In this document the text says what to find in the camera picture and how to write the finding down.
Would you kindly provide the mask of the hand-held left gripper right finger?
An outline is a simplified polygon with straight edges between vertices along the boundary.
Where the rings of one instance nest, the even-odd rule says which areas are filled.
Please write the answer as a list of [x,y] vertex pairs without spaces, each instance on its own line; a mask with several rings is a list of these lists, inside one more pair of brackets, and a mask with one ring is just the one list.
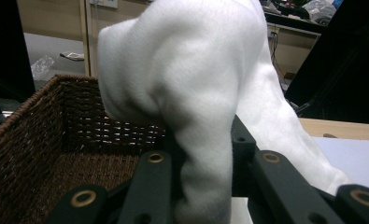
[[235,197],[248,198],[254,224],[344,224],[282,154],[260,150],[240,118],[232,125]]

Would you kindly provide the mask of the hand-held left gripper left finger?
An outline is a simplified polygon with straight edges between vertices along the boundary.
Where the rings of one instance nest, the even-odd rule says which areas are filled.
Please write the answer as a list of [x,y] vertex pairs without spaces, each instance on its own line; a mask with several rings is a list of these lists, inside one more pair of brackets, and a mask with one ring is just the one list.
[[140,157],[117,224],[174,224],[174,205],[183,196],[179,175],[185,159],[167,129],[155,149]]

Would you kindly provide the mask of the white baby shirt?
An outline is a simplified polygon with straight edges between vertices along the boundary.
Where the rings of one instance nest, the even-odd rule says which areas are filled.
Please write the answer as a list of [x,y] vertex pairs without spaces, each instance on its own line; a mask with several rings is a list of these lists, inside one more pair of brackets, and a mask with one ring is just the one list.
[[155,0],[100,32],[98,66],[111,118],[164,125],[183,148],[177,224],[233,222],[234,119],[312,186],[335,193],[349,181],[282,93],[259,0]]

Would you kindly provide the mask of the brown wicker basket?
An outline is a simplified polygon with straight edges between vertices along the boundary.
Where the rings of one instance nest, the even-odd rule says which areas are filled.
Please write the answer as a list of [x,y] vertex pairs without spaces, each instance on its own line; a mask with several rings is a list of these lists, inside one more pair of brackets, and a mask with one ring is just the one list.
[[94,77],[57,75],[0,124],[0,224],[45,224],[71,189],[115,194],[141,154],[164,135],[155,124],[110,119]]

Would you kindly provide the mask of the flat grey floor item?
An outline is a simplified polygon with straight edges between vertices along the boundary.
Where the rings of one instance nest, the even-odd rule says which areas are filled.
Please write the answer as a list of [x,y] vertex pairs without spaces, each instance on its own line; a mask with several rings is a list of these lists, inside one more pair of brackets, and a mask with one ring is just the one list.
[[84,60],[83,53],[75,53],[75,52],[67,51],[67,52],[61,52],[60,56],[70,61],[74,61],[74,62],[80,62]]

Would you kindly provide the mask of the clear plastic wrapper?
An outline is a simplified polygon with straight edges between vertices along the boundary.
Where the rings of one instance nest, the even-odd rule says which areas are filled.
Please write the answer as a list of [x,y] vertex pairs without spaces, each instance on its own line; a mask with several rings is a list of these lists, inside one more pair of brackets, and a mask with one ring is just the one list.
[[34,80],[41,80],[47,77],[54,60],[49,55],[44,55],[31,65]]

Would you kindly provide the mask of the clutter on dark shelf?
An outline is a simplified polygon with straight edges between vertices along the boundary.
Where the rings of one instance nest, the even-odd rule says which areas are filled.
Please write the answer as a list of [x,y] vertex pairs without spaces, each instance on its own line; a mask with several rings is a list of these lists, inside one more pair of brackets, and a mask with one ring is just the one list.
[[259,0],[267,12],[328,25],[344,0]]

